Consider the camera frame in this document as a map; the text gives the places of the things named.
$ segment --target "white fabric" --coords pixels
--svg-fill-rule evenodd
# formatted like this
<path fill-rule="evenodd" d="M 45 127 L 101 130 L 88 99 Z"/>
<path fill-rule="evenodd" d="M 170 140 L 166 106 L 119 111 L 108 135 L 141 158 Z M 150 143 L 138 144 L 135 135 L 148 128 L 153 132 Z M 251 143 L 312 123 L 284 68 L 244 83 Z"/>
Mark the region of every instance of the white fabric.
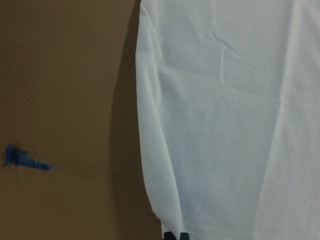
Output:
<path fill-rule="evenodd" d="M 319 0 L 142 0 L 136 77 L 177 239 L 320 240 Z"/>

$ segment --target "stitching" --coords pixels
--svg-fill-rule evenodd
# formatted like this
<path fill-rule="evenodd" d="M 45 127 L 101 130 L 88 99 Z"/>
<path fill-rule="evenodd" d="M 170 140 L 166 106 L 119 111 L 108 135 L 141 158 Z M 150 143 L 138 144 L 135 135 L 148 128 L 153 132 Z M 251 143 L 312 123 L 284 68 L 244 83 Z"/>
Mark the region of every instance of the stitching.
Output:
<path fill-rule="evenodd" d="M 165 217 L 165 216 L 161 216 L 160 219 L 182 219 L 182 217 Z"/>
<path fill-rule="evenodd" d="M 202 225 L 197 225 L 197 224 L 193 224 L 193 223 L 188 223 L 188 222 L 183 222 L 183 223 L 188 224 L 188 225 L 201 227 L 204 229 L 212 229 L 212 230 L 217 230 L 217 231 L 222 231 L 222 232 L 227 232 L 227 233 L 243 234 L 243 235 L 248 235 L 248 236 L 253 236 L 253 237 L 262 237 L 262 238 L 268 238 L 268 239 L 277 239 L 276 237 L 271 237 L 271 236 L 253 235 L 253 234 L 244 233 L 244 232 L 240 232 L 240 231 L 229 231 L 229 230 L 217 229 L 217 228 L 212 228 L 212 227 L 208 227 L 208 226 L 202 226 Z"/>
<path fill-rule="evenodd" d="M 231 239 L 229 239 L 229 238 L 222 238 L 222 237 L 216 237 L 216 236 L 209 236 L 209 235 L 199 234 L 199 233 L 195 233 L 195 232 L 188 232 L 188 233 L 189 233 L 189 234 L 192 234 L 192 235 L 199 235 L 199 236 L 203 236 L 203 237 L 211 238 L 211 239 L 231 240 Z"/>

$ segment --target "blue marker mark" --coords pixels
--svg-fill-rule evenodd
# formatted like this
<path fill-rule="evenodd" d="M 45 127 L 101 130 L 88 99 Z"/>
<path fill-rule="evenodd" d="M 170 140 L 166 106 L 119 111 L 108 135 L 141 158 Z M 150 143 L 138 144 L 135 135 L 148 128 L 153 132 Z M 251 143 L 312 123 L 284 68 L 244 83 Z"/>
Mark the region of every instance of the blue marker mark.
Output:
<path fill-rule="evenodd" d="M 42 163 L 34 160 L 29 157 L 26 151 L 20 151 L 14 149 L 13 144 L 9 144 L 9 146 L 5 150 L 5 164 L 14 164 L 20 165 L 28 168 L 39 169 L 43 171 L 49 171 L 51 168 L 55 168 L 56 165 Z"/>

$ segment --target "dark object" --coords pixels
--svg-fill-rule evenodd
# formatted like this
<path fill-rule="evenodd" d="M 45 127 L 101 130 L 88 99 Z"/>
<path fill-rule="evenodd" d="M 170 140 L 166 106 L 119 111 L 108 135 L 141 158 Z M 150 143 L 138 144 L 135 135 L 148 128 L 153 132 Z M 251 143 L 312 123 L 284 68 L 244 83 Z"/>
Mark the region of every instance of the dark object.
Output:
<path fill-rule="evenodd" d="M 177 240 L 176 237 L 173 235 L 172 232 L 167 231 L 164 233 L 164 239 L 163 240 Z M 180 239 L 179 240 L 190 240 L 189 233 L 187 232 L 181 232 L 180 233 Z"/>
<path fill-rule="evenodd" d="M 9 146 L 5 150 L 4 163 L 20 165 L 43 171 L 49 171 L 51 168 L 56 167 L 56 165 L 53 164 L 42 163 L 34 160 L 33 158 L 29 157 L 26 151 L 15 149 L 13 144 L 9 144 Z"/>

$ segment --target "brown wall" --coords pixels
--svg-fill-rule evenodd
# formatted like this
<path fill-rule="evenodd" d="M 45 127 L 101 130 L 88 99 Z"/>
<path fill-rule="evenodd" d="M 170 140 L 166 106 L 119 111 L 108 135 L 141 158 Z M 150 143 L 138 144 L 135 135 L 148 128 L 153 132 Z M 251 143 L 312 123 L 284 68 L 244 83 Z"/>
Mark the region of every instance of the brown wall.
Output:
<path fill-rule="evenodd" d="M 140 163 L 139 1 L 0 2 L 1 240 L 160 240 Z"/>

